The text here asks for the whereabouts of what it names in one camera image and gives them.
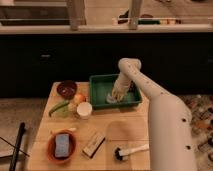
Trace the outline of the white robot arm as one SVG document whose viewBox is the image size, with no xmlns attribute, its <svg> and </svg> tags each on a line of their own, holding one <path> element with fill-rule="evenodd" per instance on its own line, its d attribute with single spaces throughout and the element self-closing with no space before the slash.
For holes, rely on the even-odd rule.
<svg viewBox="0 0 213 171">
<path fill-rule="evenodd" d="M 151 171 L 197 171 L 190 129 L 191 111 L 179 97 L 144 75 L 141 66 L 139 59 L 120 59 L 120 73 L 111 95 L 120 101 L 134 82 L 149 99 Z"/>
</svg>

